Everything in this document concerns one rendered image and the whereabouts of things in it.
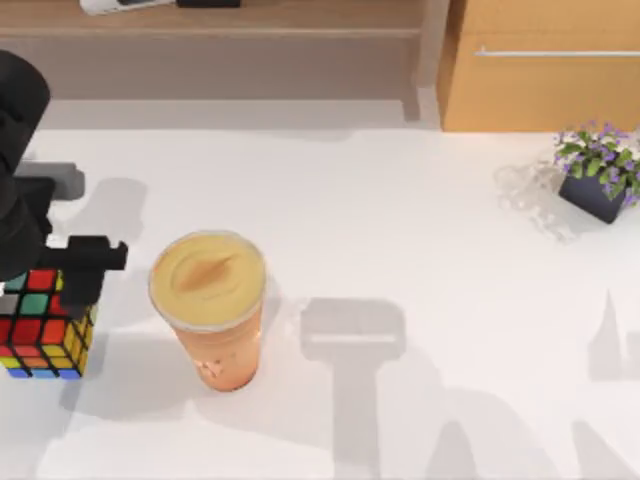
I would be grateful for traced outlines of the white object on shelf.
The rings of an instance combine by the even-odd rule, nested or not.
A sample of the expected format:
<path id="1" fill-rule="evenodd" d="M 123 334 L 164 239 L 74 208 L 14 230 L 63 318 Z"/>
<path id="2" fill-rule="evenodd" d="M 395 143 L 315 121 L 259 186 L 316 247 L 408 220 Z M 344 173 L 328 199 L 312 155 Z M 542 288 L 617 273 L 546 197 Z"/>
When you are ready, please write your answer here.
<path id="1" fill-rule="evenodd" d="M 82 10 L 92 16 L 172 5 L 174 3 L 175 0 L 79 0 Z"/>

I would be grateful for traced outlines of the orange drink cup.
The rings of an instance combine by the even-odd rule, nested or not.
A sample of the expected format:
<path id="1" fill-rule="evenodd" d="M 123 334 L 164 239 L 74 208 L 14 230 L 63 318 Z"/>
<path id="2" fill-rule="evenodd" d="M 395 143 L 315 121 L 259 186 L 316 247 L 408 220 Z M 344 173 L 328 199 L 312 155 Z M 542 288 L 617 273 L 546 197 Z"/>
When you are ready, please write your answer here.
<path id="1" fill-rule="evenodd" d="M 184 235 L 151 267 L 150 300 L 210 388 L 234 391 L 255 376 L 266 283 L 262 253 L 232 231 Z"/>

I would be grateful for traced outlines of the wooden cupboard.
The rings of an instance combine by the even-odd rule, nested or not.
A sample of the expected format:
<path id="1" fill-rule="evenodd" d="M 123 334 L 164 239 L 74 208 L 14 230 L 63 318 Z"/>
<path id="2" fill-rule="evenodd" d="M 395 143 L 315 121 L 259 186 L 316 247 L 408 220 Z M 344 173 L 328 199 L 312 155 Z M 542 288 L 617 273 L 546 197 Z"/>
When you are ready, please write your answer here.
<path id="1" fill-rule="evenodd" d="M 494 58 L 488 50 L 640 50 L 640 0 L 450 0 L 436 91 L 448 132 L 640 126 L 640 58 Z"/>

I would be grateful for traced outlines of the multicoloured puzzle cube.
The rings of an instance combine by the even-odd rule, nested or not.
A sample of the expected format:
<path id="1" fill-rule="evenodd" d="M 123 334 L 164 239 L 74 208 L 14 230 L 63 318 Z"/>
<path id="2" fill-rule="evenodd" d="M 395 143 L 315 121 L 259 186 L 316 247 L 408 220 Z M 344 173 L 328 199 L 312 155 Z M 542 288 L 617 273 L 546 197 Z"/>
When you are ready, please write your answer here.
<path id="1" fill-rule="evenodd" d="M 0 366 L 17 379 L 80 379 L 97 318 L 95 304 L 78 313 L 61 306 L 58 270 L 29 270 L 0 294 Z"/>

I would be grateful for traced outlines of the purple flower plant pot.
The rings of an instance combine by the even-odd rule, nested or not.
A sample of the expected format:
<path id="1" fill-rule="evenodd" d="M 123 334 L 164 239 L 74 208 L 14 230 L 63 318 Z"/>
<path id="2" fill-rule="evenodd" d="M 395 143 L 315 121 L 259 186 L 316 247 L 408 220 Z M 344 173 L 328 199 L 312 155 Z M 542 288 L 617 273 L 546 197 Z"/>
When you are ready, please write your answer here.
<path id="1" fill-rule="evenodd" d="M 553 163 L 564 173 L 559 196 L 605 224 L 640 204 L 640 150 L 606 122 L 558 133 Z"/>

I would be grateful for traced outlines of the wooden open shelves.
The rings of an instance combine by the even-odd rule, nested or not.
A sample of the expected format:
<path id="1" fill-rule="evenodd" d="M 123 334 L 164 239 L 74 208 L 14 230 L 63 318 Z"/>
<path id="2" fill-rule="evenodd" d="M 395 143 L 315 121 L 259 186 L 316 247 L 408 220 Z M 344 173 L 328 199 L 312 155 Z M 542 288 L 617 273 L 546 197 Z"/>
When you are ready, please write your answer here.
<path id="1" fill-rule="evenodd" d="M 243 0 L 90 16 L 79 0 L 0 0 L 0 49 L 58 100 L 398 99 L 425 0 Z"/>

